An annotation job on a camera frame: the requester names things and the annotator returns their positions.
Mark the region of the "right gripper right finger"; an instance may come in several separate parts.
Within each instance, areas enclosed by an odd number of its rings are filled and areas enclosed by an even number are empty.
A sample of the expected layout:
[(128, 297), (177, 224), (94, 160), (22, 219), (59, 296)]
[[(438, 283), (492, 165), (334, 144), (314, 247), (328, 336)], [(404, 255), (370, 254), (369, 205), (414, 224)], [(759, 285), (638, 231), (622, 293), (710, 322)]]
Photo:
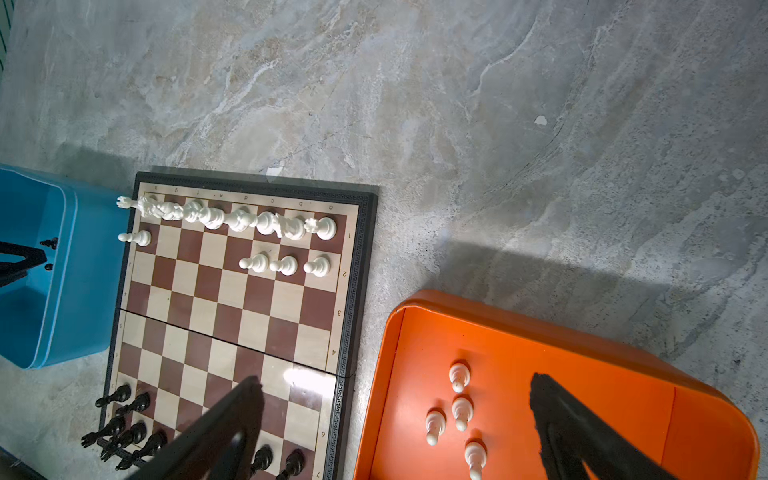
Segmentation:
[(533, 375), (529, 405), (549, 479), (674, 477), (549, 375)]

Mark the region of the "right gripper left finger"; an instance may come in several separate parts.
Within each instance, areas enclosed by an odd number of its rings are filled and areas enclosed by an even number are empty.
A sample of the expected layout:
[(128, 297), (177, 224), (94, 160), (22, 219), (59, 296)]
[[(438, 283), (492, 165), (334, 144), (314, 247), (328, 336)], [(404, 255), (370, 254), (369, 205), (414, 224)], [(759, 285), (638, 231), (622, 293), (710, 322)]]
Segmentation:
[(132, 479), (249, 479), (261, 432), (264, 394), (247, 377)]

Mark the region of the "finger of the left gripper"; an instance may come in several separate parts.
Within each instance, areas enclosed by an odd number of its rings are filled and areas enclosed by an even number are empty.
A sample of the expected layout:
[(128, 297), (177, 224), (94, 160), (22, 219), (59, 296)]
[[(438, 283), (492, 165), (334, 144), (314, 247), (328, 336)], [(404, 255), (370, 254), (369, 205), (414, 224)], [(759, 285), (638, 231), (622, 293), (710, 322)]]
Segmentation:
[(2, 267), (37, 267), (47, 262), (44, 250), (9, 242), (1, 242)]

